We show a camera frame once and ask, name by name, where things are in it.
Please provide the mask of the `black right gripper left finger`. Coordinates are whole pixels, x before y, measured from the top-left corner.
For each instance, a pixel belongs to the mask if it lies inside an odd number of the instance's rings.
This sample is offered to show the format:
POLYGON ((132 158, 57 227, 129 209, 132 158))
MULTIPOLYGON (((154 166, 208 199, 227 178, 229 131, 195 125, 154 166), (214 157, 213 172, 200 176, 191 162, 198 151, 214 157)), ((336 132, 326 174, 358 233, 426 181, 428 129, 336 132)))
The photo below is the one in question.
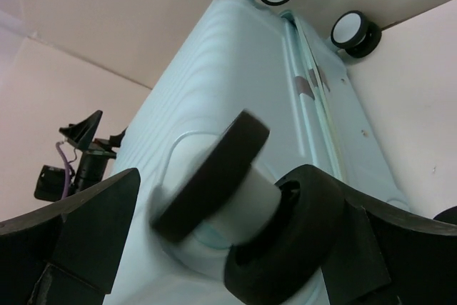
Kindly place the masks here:
POLYGON ((1 223, 2 304, 102 304, 139 193, 138 169, 1 223))

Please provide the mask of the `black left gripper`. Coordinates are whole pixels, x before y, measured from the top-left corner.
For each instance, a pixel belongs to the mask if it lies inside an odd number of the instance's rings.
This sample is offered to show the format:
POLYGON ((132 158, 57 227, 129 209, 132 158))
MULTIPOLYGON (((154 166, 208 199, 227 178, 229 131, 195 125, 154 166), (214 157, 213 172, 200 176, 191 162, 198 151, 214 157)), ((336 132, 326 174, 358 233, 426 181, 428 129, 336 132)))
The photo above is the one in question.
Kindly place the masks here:
POLYGON ((59 133, 62 134, 75 149, 83 150, 84 154, 100 156, 105 159, 115 159, 117 153, 114 149, 121 147, 126 129, 118 135, 111 135, 108 139, 95 138, 93 140, 102 115, 103 111, 97 110, 77 124, 69 124, 67 127, 61 127, 59 133))

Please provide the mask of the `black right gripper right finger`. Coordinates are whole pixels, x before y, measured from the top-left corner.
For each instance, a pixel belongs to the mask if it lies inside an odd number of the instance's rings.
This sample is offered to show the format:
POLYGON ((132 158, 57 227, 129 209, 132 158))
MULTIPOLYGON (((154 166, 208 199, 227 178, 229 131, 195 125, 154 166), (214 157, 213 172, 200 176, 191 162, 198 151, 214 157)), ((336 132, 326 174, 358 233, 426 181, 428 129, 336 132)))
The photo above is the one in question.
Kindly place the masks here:
POLYGON ((296 169, 307 272, 332 304, 454 304, 456 225, 364 194, 312 165, 296 169))

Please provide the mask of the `light blue hard-shell suitcase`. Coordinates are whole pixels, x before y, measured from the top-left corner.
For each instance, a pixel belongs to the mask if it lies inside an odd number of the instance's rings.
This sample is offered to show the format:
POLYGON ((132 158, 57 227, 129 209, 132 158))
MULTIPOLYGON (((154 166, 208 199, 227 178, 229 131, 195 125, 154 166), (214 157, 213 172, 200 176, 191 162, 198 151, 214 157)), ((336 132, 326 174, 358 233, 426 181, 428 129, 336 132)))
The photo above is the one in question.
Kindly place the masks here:
POLYGON ((289 0, 213 0, 114 171, 138 202, 107 304, 399 304, 350 185, 407 208, 343 62, 289 0))

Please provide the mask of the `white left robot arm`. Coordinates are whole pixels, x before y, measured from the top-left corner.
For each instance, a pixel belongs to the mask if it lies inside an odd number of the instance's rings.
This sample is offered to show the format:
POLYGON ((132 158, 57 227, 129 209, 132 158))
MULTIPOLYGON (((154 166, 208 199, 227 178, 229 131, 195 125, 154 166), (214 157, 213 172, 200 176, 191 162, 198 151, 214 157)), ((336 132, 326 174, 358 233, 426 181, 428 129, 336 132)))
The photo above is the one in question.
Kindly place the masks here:
POLYGON ((42 167, 34 191, 36 199, 55 202, 79 193, 103 179, 108 162, 116 158, 115 150, 121 146, 126 132, 111 135, 108 139, 96 138, 94 135, 102 115, 103 111, 97 110, 83 121, 59 129, 64 140, 56 143, 56 150, 64 166, 42 167), (71 161, 61 149, 65 143, 71 145, 75 152, 81 152, 77 169, 73 169, 71 161))

